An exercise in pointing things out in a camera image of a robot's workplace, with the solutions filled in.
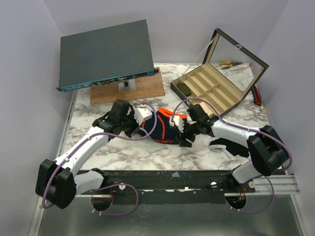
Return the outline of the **navy orange underwear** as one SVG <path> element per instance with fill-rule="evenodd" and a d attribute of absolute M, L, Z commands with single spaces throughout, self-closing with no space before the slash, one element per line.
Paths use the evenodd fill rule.
<path fill-rule="evenodd" d="M 157 124 L 154 131 L 149 136 L 153 141 L 160 143 L 160 144 L 168 144 L 168 145 L 179 145 L 179 142 L 176 140 L 178 136 L 178 128 L 171 127 L 169 124 L 169 120 L 173 111 L 170 111 L 165 108 L 159 108 L 157 111 Z M 155 118 L 152 116 L 147 121 L 144 121 L 142 126 L 139 128 L 138 133 L 141 136 L 147 135 L 153 125 L 154 125 Z"/>

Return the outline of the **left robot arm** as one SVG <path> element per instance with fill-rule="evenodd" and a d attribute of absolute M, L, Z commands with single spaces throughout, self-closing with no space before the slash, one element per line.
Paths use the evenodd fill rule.
<path fill-rule="evenodd" d="M 35 192 L 42 198 L 41 206 L 64 209 L 78 194 L 94 190 L 104 194 L 109 189 L 106 174 L 93 169 L 80 175 L 78 172 L 87 160 L 113 138 L 132 140 L 132 134 L 156 112 L 148 103 L 134 108 L 129 102 L 117 99 L 110 111 L 93 121 L 91 128 L 66 153 L 55 160 L 45 159 L 39 166 Z"/>

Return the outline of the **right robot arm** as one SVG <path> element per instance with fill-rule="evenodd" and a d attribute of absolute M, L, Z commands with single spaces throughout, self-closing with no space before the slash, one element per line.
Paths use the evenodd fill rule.
<path fill-rule="evenodd" d="M 214 138 L 209 148 L 219 148 L 227 155 L 248 157 L 249 161 L 236 167 L 226 181 L 227 189 L 239 192 L 244 183 L 259 176 L 270 176 L 285 162 L 292 160 L 291 154 L 269 125 L 253 128 L 228 122 L 220 116 L 209 117 L 197 104 L 187 110 L 192 123 L 172 114 L 169 124 L 179 129 L 177 140 L 182 147 L 191 147 L 197 135 Z"/>

